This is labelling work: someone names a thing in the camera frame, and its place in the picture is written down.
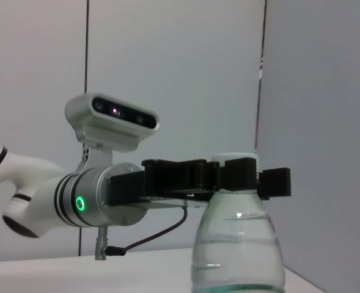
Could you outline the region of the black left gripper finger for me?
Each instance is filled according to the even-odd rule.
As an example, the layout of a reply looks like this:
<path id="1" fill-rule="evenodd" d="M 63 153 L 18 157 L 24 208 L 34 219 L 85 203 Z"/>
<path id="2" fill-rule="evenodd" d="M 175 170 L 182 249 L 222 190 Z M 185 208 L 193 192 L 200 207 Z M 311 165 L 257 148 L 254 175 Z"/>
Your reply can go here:
<path id="1" fill-rule="evenodd" d="M 261 200 L 291 196 L 291 174 L 289 168 L 264 170 L 259 174 L 258 196 Z"/>

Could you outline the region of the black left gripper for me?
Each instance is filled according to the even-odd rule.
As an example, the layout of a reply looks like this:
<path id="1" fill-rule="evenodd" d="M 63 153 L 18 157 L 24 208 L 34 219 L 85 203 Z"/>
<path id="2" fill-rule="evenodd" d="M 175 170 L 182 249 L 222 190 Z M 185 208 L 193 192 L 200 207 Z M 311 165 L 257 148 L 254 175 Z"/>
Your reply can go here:
<path id="1" fill-rule="evenodd" d="M 207 203 L 211 190 L 231 192 L 257 188 L 256 159 L 244 157 L 223 162 L 146 160 L 143 171 L 114 175 L 109 184 L 109 205 L 130 206 L 170 200 L 181 204 Z"/>

